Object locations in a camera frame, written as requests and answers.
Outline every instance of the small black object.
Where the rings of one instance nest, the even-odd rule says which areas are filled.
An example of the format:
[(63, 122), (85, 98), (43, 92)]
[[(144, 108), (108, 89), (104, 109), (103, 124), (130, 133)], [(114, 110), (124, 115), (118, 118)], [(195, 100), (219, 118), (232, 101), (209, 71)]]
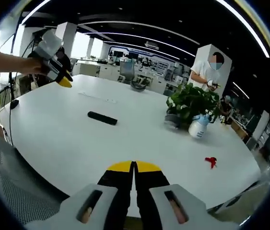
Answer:
[(10, 109), (14, 109), (19, 104), (19, 100), (13, 100), (10, 102)]
[(102, 114), (98, 114), (98, 113), (95, 113), (92, 111), (88, 112), (88, 117), (95, 119), (95, 120), (98, 120), (98, 121), (101, 121), (101, 122), (104, 122), (104, 123), (107, 123), (107, 124), (112, 125), (112, 126), (115, 126), (117, 124), (116, 119), (102, 115)]

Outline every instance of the window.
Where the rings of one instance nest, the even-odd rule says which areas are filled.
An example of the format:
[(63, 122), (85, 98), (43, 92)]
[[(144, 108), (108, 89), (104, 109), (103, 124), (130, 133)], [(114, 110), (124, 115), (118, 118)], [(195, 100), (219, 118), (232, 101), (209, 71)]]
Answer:
[(87, 56), (89, 40), (90, 36), (76, 32), (71, 51), (71, 58), (83, 58)]
[(91, 56), (95, 56), (96, 58), (100, 58), (103, 47), (103, 41), (95, 38), (92, 44)]

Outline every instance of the ceiling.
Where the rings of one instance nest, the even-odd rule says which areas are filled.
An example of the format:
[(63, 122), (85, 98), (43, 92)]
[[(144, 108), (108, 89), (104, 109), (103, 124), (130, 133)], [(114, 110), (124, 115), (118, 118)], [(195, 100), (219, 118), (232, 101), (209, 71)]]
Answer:
[[(226, 0), (226, 2), (250, 23), (270, 54), (267, 42), (248, 15), (233, 0)], [(270, 1), (248, 2), (270, 28)], [(39, 0), (32, 0), (23, 11), (30, 12), (39, 3)], [(213, 44), (233, 60), (234, 70), (231, 71), (229, 83), (236, 82), (256, 105), (262, 96), (254, 89), (264, 89), (266, 84), (270, 83), (270, 58), (265, 57), (244, 25), (215, 0), (171, 0), (163, 3), (143, 0), (89, 1), (89, 3), (85, 0), (52, 0), (38, 12), (39, 14), (36, 13), (34, 17), (27, 20), (26, 26), (57, 26), (64, 22), (84, 24), (98, 32), (130, 34), (155, 39), (194, 55), (199, 47)], [(78, 27), (78, 31), (86, 33), (90, 32), (90, 29)], [(91, 36), (100, 38), (104, 42), (108, 41), (99, 34), (91, 34)], [(106, 36), (115, 42), (137, 46), (144, 46), (147, 41), (143, 38), (117, 34), (106, 34)], [(180, 62), (186, 65), (193, 64), (193, 56), (171, 46), (157, 44), (159, 51), (180, 58)]]

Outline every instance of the white t-shirt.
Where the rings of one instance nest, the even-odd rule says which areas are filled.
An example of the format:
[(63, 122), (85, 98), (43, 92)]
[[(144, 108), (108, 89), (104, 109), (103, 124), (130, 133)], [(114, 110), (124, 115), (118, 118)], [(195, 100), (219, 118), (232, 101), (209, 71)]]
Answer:
[[(208, 61), (196, 61), (190, 69), (198, 74), (201, 78), (204, 78), (208, 81), (212, 80), (213, 82), (218, 82), (220, 77), (219, 72), (212, 69)], [(206, 84), (198, 83), (191, 79), (191, 77), (188, 80), (188, 84), (189, 83), (192, 83), (193, 86), (200, 87), (205, 91), (208, 90)]]

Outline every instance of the white table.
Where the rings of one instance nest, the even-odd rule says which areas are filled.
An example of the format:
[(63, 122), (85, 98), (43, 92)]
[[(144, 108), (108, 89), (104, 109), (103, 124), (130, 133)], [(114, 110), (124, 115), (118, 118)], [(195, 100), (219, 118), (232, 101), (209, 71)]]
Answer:
[[(233, 198), (260, 175), (251, 152), (230, 127), (210, 124), (204, 139), (197, 141), (164, 124), (163, 95), (134, 92), (129, 85), (86, 75), (75, 76), (72, 84), (38, 88), (19, 97), (12, 110), (14, 145), (40, 175), (68, 195), (97, 183), (110, 165), (128, 160), (158, 165), (171, 184), (180, 184), (207, 208)], [(90, 119), (89, 111), (118, 123)], [(0, 118), (9, 130), (9, 105)], [(211, 170), (205, 157), (216, 157), (217, 168)], [(139, 216), (134, 189), (128, 215)]]

